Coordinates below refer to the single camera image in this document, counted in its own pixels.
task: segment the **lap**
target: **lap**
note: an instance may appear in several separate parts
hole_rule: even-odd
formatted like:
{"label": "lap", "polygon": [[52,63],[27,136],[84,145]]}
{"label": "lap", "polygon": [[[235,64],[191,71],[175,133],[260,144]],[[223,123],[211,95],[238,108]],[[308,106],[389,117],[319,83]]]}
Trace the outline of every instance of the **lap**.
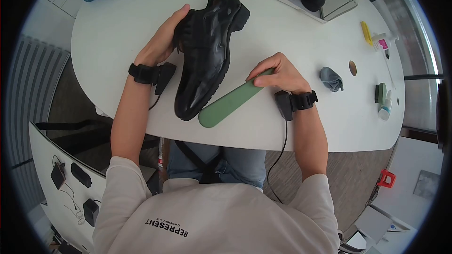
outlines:
{"label": "lap", "polygon": [[[220,153],[218,146],[185,144],[204,162],[208,163]],[[247,183],[262,188],[265,180],[265,150],[224,147],[223,159],[215,172],[224,183]],[[166,169],[169,178],[192,178],[200,180],[202,173],[177,147],[170,142],[169,161]]]}

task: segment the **shoe sole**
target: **shoe sole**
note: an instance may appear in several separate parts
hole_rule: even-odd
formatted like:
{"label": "shoe sole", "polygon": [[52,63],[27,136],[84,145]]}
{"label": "shoe sole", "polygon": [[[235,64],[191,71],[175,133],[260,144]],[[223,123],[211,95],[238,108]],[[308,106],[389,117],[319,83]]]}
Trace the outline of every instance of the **shoe sole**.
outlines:
{"label": "shoe sole", "polygon": [[199,114],[202,108],[206,106],[206,104],[212,99],[212,95],[217,92],[218,87],[223,82],[223,79],[226,76],[226,73],[229,69],[229,62],[230,62],[230,53],[229,53],[229,38],[231,33],[235,31],[241,31],[243,27],[245,26],[246,22],[248,21],[248,18],[250,17],[250,11],[245,7],[245,5],[241,4],[239,11],[235,14],[234,18],[232,19],[231,26],[227,33],[227,44],[226,44],[226,59],[224,60],[224,66],[222,70],[219,73],[218,81],[215,82],[209,92],[206,94],[206,96],[201,100],[201,102],[196,106],[194,109],[194,112],[196,112],[194,115],[190,115],[185,118],[181,118],[183,121],[189,121],[193,119],[196,115]]}

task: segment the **yellow object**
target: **yellow object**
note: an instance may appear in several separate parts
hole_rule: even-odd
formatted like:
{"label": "yellow object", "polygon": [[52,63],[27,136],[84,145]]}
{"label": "yellow object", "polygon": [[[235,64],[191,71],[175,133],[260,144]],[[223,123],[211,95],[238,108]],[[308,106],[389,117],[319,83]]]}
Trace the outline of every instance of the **yellow object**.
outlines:
{"label": "yellow object", "polygon": [[366,42],[370,45],[373,46],[372,43],[372,37],[370,35],[370,31],[369,28],[367,27],[366,22],[361,21],[361,28],[363,29],[363,34],[364,34],[364,38],[366,39]]}

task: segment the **hand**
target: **hand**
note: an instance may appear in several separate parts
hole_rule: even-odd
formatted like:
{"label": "hand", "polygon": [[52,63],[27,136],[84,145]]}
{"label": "hand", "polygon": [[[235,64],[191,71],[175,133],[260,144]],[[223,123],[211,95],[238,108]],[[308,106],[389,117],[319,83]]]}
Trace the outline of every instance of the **hand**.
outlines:
{"label": "hand", "polygon": [[287,59],[287,57],[278,52],[271,57],[259,62],[257,66],[250,72],[246,81],[259,75],[263,71],[275,68],[272,75],[258,76],[254,80],[257,87],[277,86],[285,91],[291,91],[293,94],[302,94],[311,92],[309,83],[303,78],[295,66]]}
{"label": "hand", "polygon": [[143,64],[146,66],[155,66],[161,63],[173,52],[174,29],[180,20],[184,19],[190,10],[190,5],[185,4],[181,9],[173,13],[163,25],[155,32],[146,46],[139,52],[133,64]]}

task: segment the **white t-shirt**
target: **white t-shirt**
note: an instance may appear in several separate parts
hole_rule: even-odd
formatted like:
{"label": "white t-shirt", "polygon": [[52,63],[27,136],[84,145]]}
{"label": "white t-shirt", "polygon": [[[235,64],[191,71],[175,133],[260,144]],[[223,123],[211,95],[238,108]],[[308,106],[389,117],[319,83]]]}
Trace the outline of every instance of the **white t-shirt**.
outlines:
{"label": "white t-shirt", "polygon": [[334,253],[328,179],[305,179],[289,205],[245,183],[168,179],[152,196],[132,161],[112,157],[93,233],[103,253]]}

